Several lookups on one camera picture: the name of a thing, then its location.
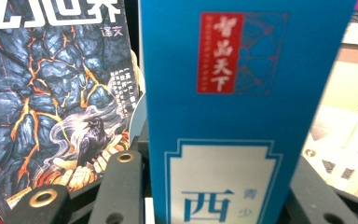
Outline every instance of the blue border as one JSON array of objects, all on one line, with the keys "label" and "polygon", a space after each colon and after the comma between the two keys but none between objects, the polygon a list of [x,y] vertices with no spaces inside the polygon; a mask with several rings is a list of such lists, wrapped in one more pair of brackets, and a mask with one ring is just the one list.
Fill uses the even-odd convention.
[{"label": "blue border", "polygon": [[257,223],[260,224],[263,221],[264,215],[266,213],[269,198],[273,187],[275,185],[276,177],[281,168],[281,163],[283,160],[282,153],[274,153],[274,141],[272,140],[229,140],[229,139],[178,139],[177,140],[177,149],[176,152],[166,151],[164,153],[164,165],[165,165],[165,209],[166,209],[166,223],[171,224],[171,158],[181,158],[182,157],[182,146],[191,145],[191,146],[262,146],[268,147],[268,153],[266,159],[275,160],[274,171],[272,172],[271,178],[269,180],[266,197],[264,198],[263,207],[260,211],[260,215],[257,219]]}]

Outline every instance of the magazine cover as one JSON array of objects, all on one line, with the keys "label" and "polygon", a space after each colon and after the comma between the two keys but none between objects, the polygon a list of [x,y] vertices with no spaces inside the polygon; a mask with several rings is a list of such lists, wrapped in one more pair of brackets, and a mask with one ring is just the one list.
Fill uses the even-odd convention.
[{"label": "magazine cover", "polygon": [[354,3],[141,1],[156,223],[277,223]]},{"label": "magazine cover", "polygon": [[123,0],[0,0],[0,216],[128,149],[138,88]]}]

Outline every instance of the illustrated magazine cover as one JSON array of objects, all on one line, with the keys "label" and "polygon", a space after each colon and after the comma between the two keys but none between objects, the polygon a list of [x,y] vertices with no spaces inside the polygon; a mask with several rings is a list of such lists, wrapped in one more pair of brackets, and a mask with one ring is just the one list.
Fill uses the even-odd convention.
[{"label": "illustrated magazine cover", "polygon": [[38,186],[101,178],[138,88],[123,0],[0,0],[0,216]]}]

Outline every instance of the red label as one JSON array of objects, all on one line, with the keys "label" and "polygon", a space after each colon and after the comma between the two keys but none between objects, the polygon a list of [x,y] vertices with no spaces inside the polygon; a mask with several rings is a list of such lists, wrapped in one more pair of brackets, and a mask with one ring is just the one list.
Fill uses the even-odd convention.
[{"label": "red label", "polygon": [[243,14],[202,13],[198,93],[233,93]]}]

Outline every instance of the blue book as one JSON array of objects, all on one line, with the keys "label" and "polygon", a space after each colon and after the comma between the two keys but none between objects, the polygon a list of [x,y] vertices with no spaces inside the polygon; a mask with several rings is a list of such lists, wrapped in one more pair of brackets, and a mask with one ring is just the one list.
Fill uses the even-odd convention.
[{"label": "blue book", "polygon": [[141,3],[157,223],[277,221],[354,2]]}]

